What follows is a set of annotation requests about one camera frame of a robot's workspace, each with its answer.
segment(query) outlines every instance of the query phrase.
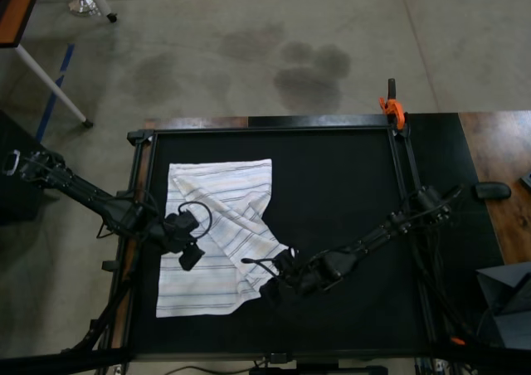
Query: white towel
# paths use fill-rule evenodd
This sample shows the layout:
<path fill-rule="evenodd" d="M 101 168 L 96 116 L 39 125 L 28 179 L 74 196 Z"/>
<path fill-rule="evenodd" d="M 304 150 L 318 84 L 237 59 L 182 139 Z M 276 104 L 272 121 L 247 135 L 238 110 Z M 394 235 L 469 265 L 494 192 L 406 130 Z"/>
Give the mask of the white towel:
<path fill-rule="evenodd" d="M 157 317 L 229 314 L 247 300 L 260 297 L 259 288 L 271 277 L 241 258 L 274 257 L 286 247 L 277 242 L 261 216 L 271 196 L 271 160 L 255 162 L 170 164 L 166 214 L 183 202 L 199 201 L 212 211 L 212 228 L 199 239 L 205 255 L 191 271 L 179 265 L 181 254 L 160 261 Z M 187 205 L 200 223 L 193 235 L 206 230 L 209 219 L 200 205 Z M 275 267 L 266 262 L 271 270 Z"/>

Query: floor stain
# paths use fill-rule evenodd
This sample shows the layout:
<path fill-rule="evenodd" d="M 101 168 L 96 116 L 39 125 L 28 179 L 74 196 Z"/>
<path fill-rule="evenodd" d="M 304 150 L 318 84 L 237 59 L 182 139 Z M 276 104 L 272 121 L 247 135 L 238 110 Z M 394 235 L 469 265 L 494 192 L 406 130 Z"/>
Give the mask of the floor stain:
<path fill-rule="evenodd" d="M 314 66 L 331 78 L 346 78 L 350 62 L 350 56 L 335 45 L 322 46 L 315 52 Z"/>
<path fill-rule="evenodd" d="M 176 57 L 169 53 L 145 58 L 124 75 L 122 86 L 141 105 L 162 104 L 181 93 L 175 66 Z"/>
<path fill-rule="evenodd" d="M 291 42 L 280 52 L 286 62 L 299 66 L 280 70 L 273 79 L 283 106 L 295 114 L 328 114 L 339 109 L 339 81 L 350 73 L 351 58 L 335 45 L 314 50 Z"/>
<path fill-rule="evenodd" d="M 269 24 L 259 29 L 245 29 L 222 38 L 219 53 L 243 61 L 261 61 L 285 39 L 282 24 Z"/>
<path fill-rule="evenodd" d="M 280 54 L 285 62 L 304 64 L 312 60 L 314 56 L 314 48 L 308 43 L 292 41 L 285 44 Z"/>
<path fill-rule="evenodd" d="M 326 114 L 341 103 L 338 81 L 311 66 L 281 70 L 274 83 L 282 104 L 294 113 Z"/>

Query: clamp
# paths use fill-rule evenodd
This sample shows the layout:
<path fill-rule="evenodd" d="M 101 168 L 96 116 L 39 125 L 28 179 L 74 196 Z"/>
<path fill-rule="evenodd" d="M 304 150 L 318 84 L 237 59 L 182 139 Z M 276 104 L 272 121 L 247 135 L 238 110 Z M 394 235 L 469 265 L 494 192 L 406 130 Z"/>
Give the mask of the clamp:
<path fill-rule="evenodd" d="M 398 131 L 404 129 L 406 116 L 402 104 L 397 101 L 397 84 L 394 79 L 387 80 L 387 102 L 380 97 L 380 107 L 385 115 L 394 116 L 395 127 Z"/>

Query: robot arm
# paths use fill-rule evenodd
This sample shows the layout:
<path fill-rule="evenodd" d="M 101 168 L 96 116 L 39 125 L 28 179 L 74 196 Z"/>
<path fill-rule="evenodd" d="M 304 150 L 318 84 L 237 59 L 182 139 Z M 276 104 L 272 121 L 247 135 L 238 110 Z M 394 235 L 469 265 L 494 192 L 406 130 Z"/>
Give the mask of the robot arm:
<path fill-rule="evenodd" d="M 315 291 L 327 291 L 351 274 L 357 264 L 372 254 L 380 247 L 392 241 L 393 238 L 407 234 L 412 226 L 438 226 L 450 218 L 451 208 L 448 205 L 461 192 L 461 187 L 456 187 L 448 192 L 445 197 L 433 187 L 423 187 L 411 195 L 418 213 L 408 215 L 399 210 L 392 212 L 387 218 L 367 235 L 358 238 L 347 245 L 321 251 L 308 261 L 301 262 L 293 250 L 284 250 L 270 260 L 254 261 L 243 259 L 243 263 L 261 264 L 263 261 L 272 261 L 278 270 L 270 280 L 275 285 L 273 290 L 279 288 L 289 289 L 296 295 L 308 295 Z M 263 293 L 271 290 L 265 285 Z"/>
<path fill-rule="evenodd" d="M 135 191 L 112 196 L 77 176 L 65 165 L 64 158 L 52 151 L 37 151 L 29 158 L 16 151 L 12 156 L 13 168 L 4 169 L 5 174 L 17 173 L 22 180 L 39 188 L 60 190 L 99 214 L 107 229 L 118 236 L 154 242 L 173 253 L 182 251 L 179 262 L 184 270 L 191 270 L 204 254 L 197 246 L 197 238 L 190 235 L 199 226 L 190 211 L 179 208 L 179 213 L 162 218 L 157 203 L 148 192 L 145 195 L 151 201 L 149 203 L 136 200 Z"/>

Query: black mat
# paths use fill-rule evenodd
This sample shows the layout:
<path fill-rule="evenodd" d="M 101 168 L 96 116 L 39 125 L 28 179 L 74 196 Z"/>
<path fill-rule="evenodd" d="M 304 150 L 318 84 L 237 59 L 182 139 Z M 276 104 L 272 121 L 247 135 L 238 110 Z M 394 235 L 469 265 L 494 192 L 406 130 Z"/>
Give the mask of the black mat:
<path fill-rule="evenodd" d="M 278 240 L 308 254 L 342 245 L 399 204 L 386 130 L 162 134 L 151 192 L 164 208 L 170 163 L 273 160 L 264 220 Z M 136 353 L 264 353 L 345 349 L 418 351 L 426 340 L 409 246 L 394 241 L 326 296 L 273 310 L 264 300 L 227 316 L 155 318 L 159 256 L 141 260 Z"/>
<path fill-rule="evenodd" d="M 259 126 L 261 119 L 254 121 Z M 412 115 L 411 122 L 423 183 L 445 191 L 477 182 L 456 114 Z M 385 131 L 160 134 L 150 190 L 164 209 L 170 163 L 263 158 L 273 159 L 264 219 L 279 241 L 309 254 L 363 234 L 398 205 Z M 485 205 L 466 190 L 457 209 L 441 250 L 450 299 L 474 327 L 485 307 L 475 269 L 500 264 L 501 254 Z M 331 294 L 275 311 L 252 300 L 228 316 L 156 319 L 158 268 L 158 252 L 149 247 L 140 262 L 129 338 L 139 354 L 426 349 L 405 241 L 369 257 Z"/>

